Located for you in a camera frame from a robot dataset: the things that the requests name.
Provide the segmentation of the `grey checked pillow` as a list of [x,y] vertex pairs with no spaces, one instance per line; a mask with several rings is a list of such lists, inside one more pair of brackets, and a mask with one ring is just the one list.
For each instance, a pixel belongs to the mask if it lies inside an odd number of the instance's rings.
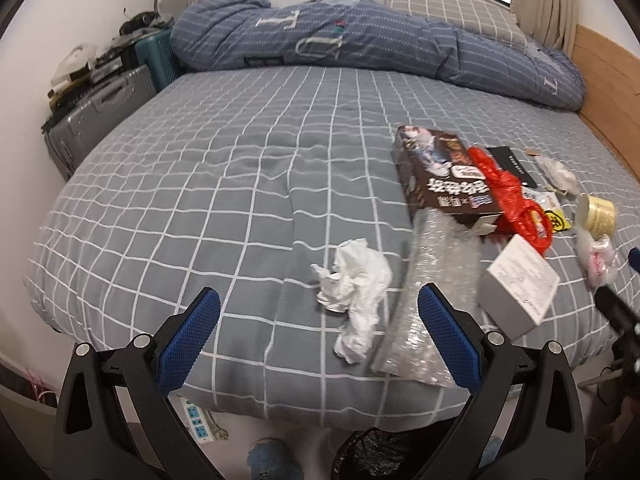
[[532,42],[516,22],[515,16],[501,4],[491,0],[384,0],[389,8],[437,20],[495,40],[525,52]]

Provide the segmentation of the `brown anime snack box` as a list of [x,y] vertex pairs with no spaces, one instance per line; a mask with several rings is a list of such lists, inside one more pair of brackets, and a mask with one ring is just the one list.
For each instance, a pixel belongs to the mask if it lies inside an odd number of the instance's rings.
[[435,208],[479,236],[495,232],[502,211],[458,136],[403,125],[392,156],[409,214]]

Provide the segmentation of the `white tissue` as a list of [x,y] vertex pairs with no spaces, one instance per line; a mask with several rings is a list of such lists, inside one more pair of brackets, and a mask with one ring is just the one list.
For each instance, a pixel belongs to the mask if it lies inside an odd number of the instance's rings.
[[380,320],[378,306],[393,278],[386,257],[370,248],[365,238],[357,238],[335,248],[331,269],[315,263],[310,267],[319,280],[318,303],[330,312],[347,314],[334,353],[349,365],[363,362]]

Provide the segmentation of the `red plastic bag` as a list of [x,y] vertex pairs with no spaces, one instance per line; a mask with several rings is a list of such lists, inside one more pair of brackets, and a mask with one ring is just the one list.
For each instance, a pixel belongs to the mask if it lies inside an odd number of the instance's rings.
[[498,235],[523,237],[539,255],[552,244],[552,224],[534,200],[523,195],[520,179],[497,166],[494,159],[480,148],[468,149],[474,165],[484,174],[491,194],[502,211],[496,222]]

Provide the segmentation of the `crumpled clear plastic wrapper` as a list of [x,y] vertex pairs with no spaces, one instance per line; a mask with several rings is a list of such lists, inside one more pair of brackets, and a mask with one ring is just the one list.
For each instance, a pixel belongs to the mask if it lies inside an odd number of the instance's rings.
[[535,162],[555,190],[563,195],[579,194],[578,179],[562,162],[544,155],[535,156]]

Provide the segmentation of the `black packet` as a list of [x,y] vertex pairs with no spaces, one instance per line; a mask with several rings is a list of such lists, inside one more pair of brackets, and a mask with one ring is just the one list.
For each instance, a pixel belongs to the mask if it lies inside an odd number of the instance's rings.
[[507,146],[491,146],[488,148],[488,152],[495,159],[497,164],[502,170],[509,171],[518,177],[521,185],[526,188],[538,188],[538,184],[532,178],[532,176],[524,169],[518,158]]

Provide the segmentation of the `wooden headboard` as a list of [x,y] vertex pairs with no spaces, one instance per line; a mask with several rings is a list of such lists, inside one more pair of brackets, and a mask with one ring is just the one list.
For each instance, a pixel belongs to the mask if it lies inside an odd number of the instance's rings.
[[578,25],[572,61],[586,84],[582,121],[639,180],[639,58]]

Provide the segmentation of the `cream round cup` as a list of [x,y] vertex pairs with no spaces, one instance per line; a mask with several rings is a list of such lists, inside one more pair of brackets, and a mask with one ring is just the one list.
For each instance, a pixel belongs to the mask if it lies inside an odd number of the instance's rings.
[[575,221],[596,240],[605,235],[612,238],[616,220],[617,209],[610,200],[585,193],[577,197]]

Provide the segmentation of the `clutter pile on suitcases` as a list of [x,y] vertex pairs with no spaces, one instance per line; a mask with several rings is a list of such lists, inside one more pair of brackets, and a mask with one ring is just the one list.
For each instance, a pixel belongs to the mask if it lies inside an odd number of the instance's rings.
[[118,35],[104,46],[82,42],[73,47],[58,63],[50,79],[50,109],[55,110],[60,106],[65,92],[77,88],[80,84],[86,84],[89,80],[96,82],[96,73],[101,67],[121,56],[122,52],[136,41],[168,29],[174,21],[175,19],[167,13],[141,12],[122,24]]

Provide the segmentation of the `clear pink plastic wrapper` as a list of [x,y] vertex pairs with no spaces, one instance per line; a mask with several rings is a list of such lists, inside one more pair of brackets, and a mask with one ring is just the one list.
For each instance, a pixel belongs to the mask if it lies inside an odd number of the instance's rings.
[[603,234],[594,238],[589,231],[577,228],[576,252],[591,289],[597,289],[615,281],[616,250],[608,235]]

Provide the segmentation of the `white power strip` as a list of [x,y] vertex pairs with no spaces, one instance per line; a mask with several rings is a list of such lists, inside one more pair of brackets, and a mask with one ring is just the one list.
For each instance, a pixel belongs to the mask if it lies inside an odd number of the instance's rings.
[[218,425],[209,411],[203,410],[183,396],[175,396],[175,402],[180,405],[179,413],[184,416],[186,428],[198,444],[229,439],[228,431]]

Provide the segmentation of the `blue striped duvet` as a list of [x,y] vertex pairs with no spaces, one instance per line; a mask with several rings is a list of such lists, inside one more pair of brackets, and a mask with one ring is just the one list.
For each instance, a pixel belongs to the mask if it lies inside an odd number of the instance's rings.
[[194,72],[312,65],[391,70],[577,112],[582,74],[565,53],[514,50],[454,24],[373,0],[198,0],[172,28],[171,49]]

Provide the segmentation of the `grey suitcase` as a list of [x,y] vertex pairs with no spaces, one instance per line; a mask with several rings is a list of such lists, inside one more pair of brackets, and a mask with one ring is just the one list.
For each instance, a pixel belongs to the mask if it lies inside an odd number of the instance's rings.
[[65,181],[121,122],[156,96],[149,67],[141,65],[99,84],[60,119],[42,126],[49,155]]

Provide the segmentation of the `yellow white snack wrapper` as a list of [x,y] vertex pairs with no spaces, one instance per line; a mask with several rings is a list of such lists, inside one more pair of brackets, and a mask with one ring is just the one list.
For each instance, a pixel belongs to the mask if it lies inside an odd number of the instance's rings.
[[523,196],[536,202],[549,219],[555,233],[568,231],[572,225],[565,217],[561,204],[556,195],[549,191],[539,191],[536,188],[522,186]]

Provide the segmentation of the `clear bubble wrap roll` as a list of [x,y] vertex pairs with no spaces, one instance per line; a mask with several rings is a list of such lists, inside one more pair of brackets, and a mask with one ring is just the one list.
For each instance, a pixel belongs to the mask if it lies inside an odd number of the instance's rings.
[[476,307],[480,238],[433,208],[418,211],[413,227],[405,284],[372,370],[431,386],[474,388],[480,352],[454,314]]

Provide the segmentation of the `white product box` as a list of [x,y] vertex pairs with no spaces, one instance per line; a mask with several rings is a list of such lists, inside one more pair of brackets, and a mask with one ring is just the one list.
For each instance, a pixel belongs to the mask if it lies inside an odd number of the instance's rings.
[[523,237],[514,235],[480,276],[477,302],[515,340],[540,325],[560,277]]

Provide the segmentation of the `grey checked bed sheet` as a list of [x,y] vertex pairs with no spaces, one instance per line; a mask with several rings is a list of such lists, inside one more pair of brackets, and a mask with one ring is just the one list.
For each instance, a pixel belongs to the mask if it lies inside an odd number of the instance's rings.
[[536,148],[617,208],[616,292],[639,302],[639,185],[571,112],[393,72],[306,66],[183,76],[117,126],[43,221],[25,286],[58,332],[98,349],[154,333],[205,287],[221,318],[183,387],[202,408],[347,430],[408,430],[468,396],[349,365],[313,266],[363,238],[393,281],[411,224],[392,159],[398,127],[465,145]]

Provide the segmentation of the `teal suitcase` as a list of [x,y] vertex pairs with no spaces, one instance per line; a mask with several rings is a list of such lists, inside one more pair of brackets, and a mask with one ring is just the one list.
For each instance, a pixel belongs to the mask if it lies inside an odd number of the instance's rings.
[[170,45],[171,31],[161,30],[134,44],[138,62],[149,67],[157,92],[162,91],[184,73],[184,68]]

